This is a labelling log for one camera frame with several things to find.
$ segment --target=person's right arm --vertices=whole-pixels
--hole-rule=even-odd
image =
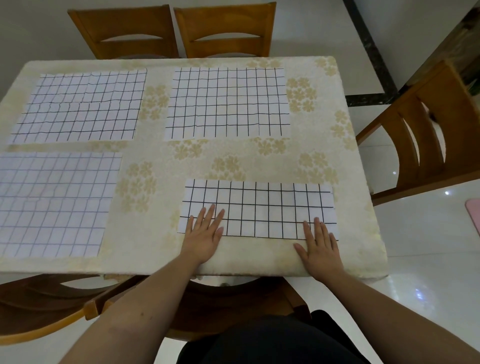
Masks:
[[[303,224],[308,251],[294,244],[305,269],[339,299],[385,364],[480,363],[480,352],[432,321],[363,284],[343,269],[338,246],[315,219]]]

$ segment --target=forearm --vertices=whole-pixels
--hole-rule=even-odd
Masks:
[[[480,353],[458,337],[347,273],[330,276],[325,285],[385,364],[480,363]]]
[[[61,363],[153,363],[197,267],[179,255],[102,314]]]

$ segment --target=paper with black grid lines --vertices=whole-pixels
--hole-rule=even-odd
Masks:
[[[187,180],[178,232],[184,233],[189,216],[216,204],[225,209],[220,226],[226,236],[305,239],[303,221],[313,228],[318,217],[338,239],[333,189],[312,183],[264,183]]]
[[[43,74],[9,144],[132,140],[146,69]]]
[[[0,255],[97,256],[121,153],[0,154]]]
[[[176,68],[165,140],[289,137],[283,68]]]

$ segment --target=folded grid paper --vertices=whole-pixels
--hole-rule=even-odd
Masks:
[[[0,255],[96,256],[121,153],[0,154]]]
[[[132,140],[146,69],[43,74],[10,144]]]
[[[312,183],[264,183],[187,180],[178,232],[184,233],[188,216],[216,204],[225,209],[220,226],[226,236],[305,239],[303,221],[313,227],[318,217],[338,239],[332,187]]]
[[[165,140],[289,137],[283,68],[177,68]]]

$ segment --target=person's left arm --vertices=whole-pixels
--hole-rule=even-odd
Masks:
[[[203,208],[195,226],[190,216],[180,255],[100,315],[60,364],[154,362],[188,281],[213,256],[222,236],[224,210],[210,225],[214,209],[204,218]]]

